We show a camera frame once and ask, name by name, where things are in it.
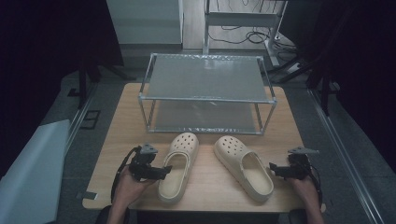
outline shoe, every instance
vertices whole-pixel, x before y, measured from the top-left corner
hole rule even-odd
[[[256,151],[232,136],[221,137],[216,142],[214,151],[254,201],[263,203],[270,197],[274,183]]]
[[[158,196],[165,203],[178,203],[184,195],[192,165],[198,153],[198,138],[193,133],[182,133],[173,140],[163,167],[172,166],[165,180],[158,184]]]

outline black backdrop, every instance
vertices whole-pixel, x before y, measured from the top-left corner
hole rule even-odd
[[[396,4],[359,1],[332,64],[337,98],[396,171]]]
[[[0,1],[1,176],[91,56],[123,65],[106,0]]]

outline black cable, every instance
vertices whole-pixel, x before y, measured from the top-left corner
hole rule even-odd
[[[122,163],[121,163],[119,169],[118,169],[117,172],[116,172],[116,176],[114,177],[114,181],[113,181],[113,186],[111,187],[110,200],[111,200],[112,203],[113,203],[114,195],[115,195],[115,193],[116,193],[116,187],[117,187],[117,185],[119,184],[119,181],[120,181],[121,172],[122,172],[123,168],[126,166],[126,162],[127,162],[127,161],[129,160],[129,158],[131,157],[131,154],[132,154],[133,152],[136,152],[139,148],[141,148],[141,146],[139,146],[139,147],[134,147],[134,148],[132,148],[132,150],[131,150],[130,152],[128,152],[128,155],[126,155],[126,157],[123,159],[123,161],[122,161]]]
[[[244,40],[242,40],[242,41],[239,41],[239,42],[233,42],[233,41],[228,41],[228,40],[223,40],[223,39],[215,39],[215,38],[213,38],[210,34],[208,34],[209,35],[209,37],[212,39],[212,40],[214,40],[214,41],[220,41],[220,42],[225,42],[225,43],[229,43],[229,44],[241,44],[241,43],[243,43],[243,42],[245,42],[245,41],[247,41],[248,39],[246,38],[246,39],[244,39]]]
[[[277,1],[275,1],[274,8],[273,8],[273,13],[275,12],[276,3],[277,3]]]
[[[264,5],[264,0],[262,0],[262,5],[260,6],[260,11],[259,12],[262,12],[262,6]]]

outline human hand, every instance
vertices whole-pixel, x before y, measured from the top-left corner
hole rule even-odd
[[[120,182],[116,187],[113,203],[121,203],[128,206],[135,202],[146,188],[155,183],[155,180],[137,181],[125,166],[120,174]]]
[[[134,203],[146,188],[155,183],[155,181],[156,180],[137,181],[129,171],[129,167],[125,166],[120,174],[120,181],[116,187],[107,223],[122,223],[129,204]]]
[[[303,180],[295,178],[287,178],[287,180],[304,202],[308,224],[324,224],[324,219],[320,211],[321,204],[318,202],[318,192],[311,177],[307,176]]]
[[[300,196],[304,204],[318,204],[318,193],[311,177],[307,176],[303,180],[287,178],[294,188],[294,191]]]

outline wooden table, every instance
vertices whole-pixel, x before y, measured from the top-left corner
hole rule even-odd
[[[107,133],[88,192],[97,193],[95,200],[84,199],[89,209],[101,209],[110,204],[114,175],[123,158],[133,148],[148,142],[159,150],[152,162],[162,167],[169,146],[179,133],[147,133],[137,102],[140,84],[130,83],[124,88],[119,105]],[[288,165],[288,150],[303,142],[291,114],[286,95],[274,88],[277,106],[264,135],[235,135],[247,147],[258,151],[264,165],[268,162]],[[216,141],[224,134],[198,133],[199,152],[182,200],[174,205],[162,203],[157,197],[157,185],[150,186],[138,202],[131,205],[139,210],[158,211],[217,211],[288,213],[303,204],[291,185],[283,178],[270,174],[274,191],[265,203],[256,203],[248,197],[239,183],[220,163],[213,152]]]

